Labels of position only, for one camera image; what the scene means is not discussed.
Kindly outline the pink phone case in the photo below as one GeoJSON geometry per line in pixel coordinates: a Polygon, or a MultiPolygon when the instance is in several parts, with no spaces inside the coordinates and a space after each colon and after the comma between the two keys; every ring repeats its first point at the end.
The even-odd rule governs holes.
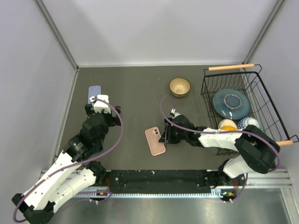
{"type": "Polygon", "coordinates": [[[160,143],[161,134],[158,127],[152,127],[145,130],[145,136],[149,145],[150,152],[153,156],[161,155],[166,152],[163,143],[160,143]]]}

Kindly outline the lavender phone case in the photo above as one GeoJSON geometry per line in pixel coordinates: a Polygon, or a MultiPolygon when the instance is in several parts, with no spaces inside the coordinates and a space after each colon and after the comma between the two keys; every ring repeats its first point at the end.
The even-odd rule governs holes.
{"type": "Polygon", "coordinates": [[[101,86],[100,85],[94,85],[90,86],[88,88],[88,103],[91,103],[90,98],[97,97],[101,94],[101,86]]]}

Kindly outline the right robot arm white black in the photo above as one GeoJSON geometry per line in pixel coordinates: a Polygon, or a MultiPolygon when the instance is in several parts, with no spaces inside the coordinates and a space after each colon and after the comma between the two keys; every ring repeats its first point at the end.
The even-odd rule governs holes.
{"type": "Polygon", "coordinates": [[[235,131],[194,126],[189,119],[172,112],[165,118],[164,132],[160,143],[178,144],[182,140],[194,147],[222,148],[238,152],[238,156],[224,162],[219,168],[218,179],[230,184],[237,176],[255,171],[266,174],[275,170],[274,162],[280,146],[254,125],[235,131]]]}

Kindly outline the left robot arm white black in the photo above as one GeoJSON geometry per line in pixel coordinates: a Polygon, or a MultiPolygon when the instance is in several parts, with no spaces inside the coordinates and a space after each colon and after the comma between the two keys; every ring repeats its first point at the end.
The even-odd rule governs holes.
{"type": "Polygon", "coordinates": [[[110,127],[123,127],[121,107],[97,101],[86,104],[86,120],[41,179],[12,202],[30,224],[47,224],[59,208],[83,189],[107,183],[107,171],[95,154],[105,155],[103,142],[110,127]]]}

